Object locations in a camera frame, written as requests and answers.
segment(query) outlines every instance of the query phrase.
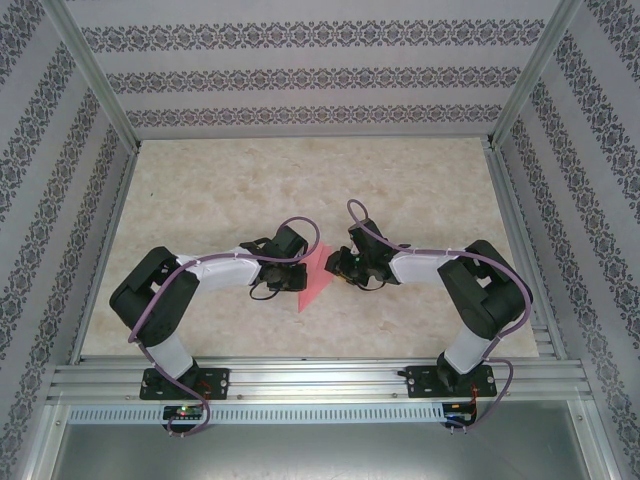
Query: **metal rail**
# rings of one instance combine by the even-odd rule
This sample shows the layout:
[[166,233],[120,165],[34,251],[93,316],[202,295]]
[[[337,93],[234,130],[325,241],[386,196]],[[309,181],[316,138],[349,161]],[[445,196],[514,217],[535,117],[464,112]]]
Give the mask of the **metal rail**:
[[543,326],[546,328],[547,334],[550,336],[550,345],[542,345],[536,338],[538,344],[538,352],[540,356],[548,355],[549,349],[551,353],[559,360],[568,359],[565,351],[562,337],[553,316],[553,309],[549,303],[547,291],[544,282],[538,270],[533,247],[529,241],[529,236],[525,228],[524,220],[519,210],[517,210],[517,201],[513,187],[506,173],[504,159],[500,150],[491,147],[488,141],[483,142],[485,156],[487,158],[487,166],[489,174],[496,192],[496,200],[502,215],[505,231],[511,246],[511,252],[515,262],[516,270],[533,292],[533,315],[531,316],[531,325],[534,334],[539,333],[536,328]]
[[[200,358],[199,365],[231,370],[228,399],[211,404],[345,404],[421,402],[408,399],[408,365],[435,365],[435,359],[261,359]],[[578,360],[514,359],[514,381],[505,401],[591,399],[591,388]],[[148,404],[138,393],[144,358],[94,357],[80,365],[59,366],[47,396],[50,405]],[[508,370],[493,366],[498,389]],[[464,401],[432,398],[429,401]],[[157,404],[175,404],[158,401]]]
[[136,154],[140,139],[122,105],[120,105],[105,73],[100,68],[100,64],[93,55],[87,40],[80,31],[80,27],[74,21],[66,2],[64,0],[43,0],[41,4],[64,40],[66,47],[73,55],[73,59],[84,74],[87,83],[93,89],[100,106],[109,117],[116,132],[118,132],[118,136],[125,148],[129,153]]
[[544,67],[553,55],[562,35],[567,30],[573,16],[582,2],[579,0],[560,0],[553,15],[547,22],[540,40],[531,54],[531,58],[518,78],[511,95],[507,99],[496,126],[492,132],[493,145],[500,147],[509,136],[509,130],[518,118],[522,106],[537,83]]

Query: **metal base plate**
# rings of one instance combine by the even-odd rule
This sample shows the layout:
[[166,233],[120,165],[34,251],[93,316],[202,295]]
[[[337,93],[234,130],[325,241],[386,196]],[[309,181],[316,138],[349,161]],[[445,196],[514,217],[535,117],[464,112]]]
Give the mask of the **metal base plate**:
[[[229,390],[228,368],[200,368],[193,390],[206,400],[226,400]],[[147,368],[140,386],[141,400],[193,400],[193,397],[168,382],[155,368]]]
[[435,365],[407,367],[405,375],[409,398],[471,397],[474,386],[478,397],[495,397],[498,394],[493,370],[489,365],[480,365],[472,373],[460,377],[453,392],[438,379],[437,370]]

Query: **gray metal floor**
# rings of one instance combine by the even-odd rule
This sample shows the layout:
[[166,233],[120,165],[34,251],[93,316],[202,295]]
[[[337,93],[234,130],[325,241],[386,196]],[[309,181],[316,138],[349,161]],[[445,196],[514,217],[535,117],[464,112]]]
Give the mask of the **gray metal floor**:
[[159,426],[70,425],[59,480],[587,479],[565,402],[500,406],[482,428],[438,424],[225,425],[187,439]]

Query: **robotic arm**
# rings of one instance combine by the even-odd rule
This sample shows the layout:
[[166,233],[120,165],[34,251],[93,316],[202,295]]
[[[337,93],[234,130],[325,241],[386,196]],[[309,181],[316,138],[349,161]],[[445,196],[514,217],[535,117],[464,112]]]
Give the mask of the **robotic arm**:
[[[475,241],[465,252],[497,262],[502,269],[462,255],[416,255],[415,251],[400,251],[407,250],[408,245],[393,248],[367,230],[382,237],[370,218],[353,225],[349,236],[355,248],[342,247],[333,253],[327,260],[326,270],[363,290],[367,289],[371,277],[382,285],[444,285],[462,317],[463,326],[455,341],[439,356],[437,378],[448,392],[455,393],[459,385],[468,384],[465,380],[483,362],[492,344],[497,343],[503,328],[525,311],[520,287],[504,269],[516,277],[517,274],[485,240]],[[528,287],[527,294],[531,301]]]
[[[275,293],[302,291],[307,284],[306,265],[282,263],[281,260],[294,259],[306,253],[307,248],[307,241],[288,226],[281,227],[273,239],[242,243],[228,252],[214,255],[220,258],[207,262],[200,262],[198,257],[174,255],[165,247],[156,247],[120,284],[109,305],[135,332],[136,324],[158,288],[176,270],[192,264],[167,285],[144,326],[132,336],[168,375],[180,384],[194,388],[203,381],[202,372],[176,334],[193,296],[234,285],[255,288],[261,283],[266,283]],[[164,383],[154,385],[155,390],[170,389]]]

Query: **wall panel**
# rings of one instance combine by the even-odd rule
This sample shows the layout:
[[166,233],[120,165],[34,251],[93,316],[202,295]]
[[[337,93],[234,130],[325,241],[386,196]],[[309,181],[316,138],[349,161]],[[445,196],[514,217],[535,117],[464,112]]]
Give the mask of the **wall panel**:
[[66,363],[129,162],[40,4],[0,4],[0,478]]
[[556,4],[68,2],[143,139],[487,134]]
[[640,16],[586,1],[502,145],[564,342],[640,478]]

